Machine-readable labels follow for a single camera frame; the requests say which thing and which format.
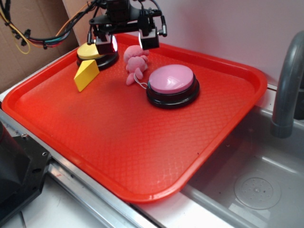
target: cardboard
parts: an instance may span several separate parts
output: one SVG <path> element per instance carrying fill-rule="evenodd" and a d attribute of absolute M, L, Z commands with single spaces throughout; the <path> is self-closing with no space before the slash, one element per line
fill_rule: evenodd
<path fill-rule="evenodd" d="M 62 0 L 68 16 L 71 18 L 75 13 L 77 13 L 82 6 L 87 4 L 86 0 Z M 101 13 L 104 12 L 103 9 L 100 9 L 97 13 L 97 16 L 101 15 Z M 88 12 L 86 15 L 84 15 L 81 20 L 77 22 L 77 24 L 74 26 L 74 32 L 76 34 L 77 40 L 79 45 L 82 45 L 86 43 L 87 41 L 87 34 L 89 31 L 89 20 L 93 17 L 94 12 Z"/>
<path fill-rule="evenodd" d="M 56 35 L 68 20 L 62 0 L 14 0 L 11 2 L 10 14 L 19 30 L 24 32 L 30 29 L 31 36 L 36 38 Z M 72 32 L 58 47 L 44 50 L 31 46 L 30 53 L 24 55 L 16 48 L 11 31 L 2 20 L 0 40 L 0 93 L 78 46 Z"/>

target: toy string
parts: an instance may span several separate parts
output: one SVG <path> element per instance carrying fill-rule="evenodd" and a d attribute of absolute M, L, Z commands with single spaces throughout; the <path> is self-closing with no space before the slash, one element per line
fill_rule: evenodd
<path fill-rule="evenodd" d="M 145 82 L 140 82 L 140 81 L 138 81 L 138 78 L 136 77 L 136 74 L 135 74 L 135 73 L 134 73 L 134 79 L 135 79 L 135 82 L 137 82 L 142 88 L 147 89 L 148 84 L 145 83 Z"/>

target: yellow button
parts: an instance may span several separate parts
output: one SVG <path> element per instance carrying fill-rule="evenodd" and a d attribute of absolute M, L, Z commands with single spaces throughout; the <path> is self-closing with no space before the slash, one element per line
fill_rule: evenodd
<path fill-rule="evenodd" d="M 77 55 L 83 60 L 96 59 L 102 56 L 98 53 L 96 44 L 88 45 L 87 43 L 78 48 Z"/>

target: yellow wire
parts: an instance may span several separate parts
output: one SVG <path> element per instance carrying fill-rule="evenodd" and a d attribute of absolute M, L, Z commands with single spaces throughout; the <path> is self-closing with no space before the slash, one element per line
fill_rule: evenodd
<path fill-rule="evenodd" d="M 6 18 L 5 18 L 5 16 L 4 16 L 4 13 L 2 12 L 2 10 L 0 10 L 0 15 L 1 15 L 1 17 L 2 17 L 2 19 L 4 20 L 4 22 L 6 22 L 6 23 L 8 23 L 8 26 L 10 26 L 12 29 L 14 29 L 24 40 L 25 40 L 25 42 L 27 43 L 27 45 L 28 45 L 28 51 L 27 52 L 24 52 L 24 51 L 22 51 L 21 49 L 20 49 L 20 47 L 19 47 L 19 45 L 17 44 L 17 41 L 16 41 L 16 39 L 15 39 L 15 37 L 14 37 L 14 34 L 12 33 L 12 36 L 13 36 L 13 38 L 14 38 L 14 42 L 15 42 L 15 45 L 16 45 L 16 47 L 18 48 L 18 50 L 22 53 L 22 54 L 25 54 L 25 55 L 27 55 L 29 52 L 30 52 L 30 44 L 29 44 L 29 41 L 28 41 L 28 39 L 13 25 L 13 24 L 11 24 Z"/>
<path fill-rule="evenodd" d="M 58 36 L 60 33 L 61 33 L 61 31 L 66 27 L 66 25 L 76 16 L 76 14 L 78 14 L 80 11 L 82 11 L 85 7 L 87 6 L 87 4 L 85 4 L 85 5 L 83 5 L 83 7 L 81 7 L 81 9 L 77 12 L 77 13 L 75 13 L 62 27 L 61 27 L 61 29 L 59 30 L 59 32 L 56 34 L 56 36 Z M 20 47 L 19 47 L 19 45 L 17 44 L 17 41 L 16 41 L 16 38 L 14 37 L 14 35 L 13 35 L 13 33 L 12 33 L 12 36 L 13 36 L 13 38 L 14 38 L 14 42 L 15 42 L 15 44 L 16 44 L 16 47 L 18 48 L 18 50 L 21 52 L 21 53 L 23 53 L 23 54 L 28 54 L 29 52 L 30 52 L 30 44 L 32 44 L 33 46 L 35 46 L 35 47 L 37 47 L 37 48 L 42 48 L 42 46 L 39 46 L 39 45 L 36 45 L 35 43 L 33 43 L 33 42 L 31 42 L 30 40 L 28 40 L 23 34 L 22 34 L 22 32 L 20 32 L 12 23 L 10 23 L 9 22 L 9 20 L 7 20 L 6 18 L 5 18 L 5 15 L 4 15 L 4 13 L 3 13 L 3 11 L 0 9 L 0 16 L 1 16 L 1 18 L 2 18 L 2 20 L 5 22 L 5 23 L 8 23 L 8 26 L 10 26 L 12 29 L 14 29 L 24 40 L 25 40 L 25 42 L 27 43 L 27 45 L 28 45 L 28 51 L 27 52 L 24 52 L 24 51 L 22 51 L 21 49 L 20 49 Z"/>
<path fill-rule="evenodd" d="M 85 4 L 85 5 L 83 5 L 83 7 L 81 7 L 81 9 L 77 12 L 77 13 L 75 13 L 62 27 L 61 27 L 61 29 L 59 30 L 59 32 L 56 34 L 56 36 L 58 36 L 61 32 L 62 32 L 62 30 L 67 26 L 67 24 L 68 23 L 70 23 L 71 22 L 71 20 L 80 12 L 80 11 L 82 11 L 85 7 L 87 6 L 87 4 Z"/>

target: sink drain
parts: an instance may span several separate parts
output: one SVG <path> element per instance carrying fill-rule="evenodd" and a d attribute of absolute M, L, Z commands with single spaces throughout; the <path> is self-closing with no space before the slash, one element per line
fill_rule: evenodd
<path fill-rule="evenodd" d="M 253 209 L 268 209 L 281 198 L 281 189 L 276 181 L 262 172 L 251 172 L 239 177 L 234 192 L 239 201 Z"/>

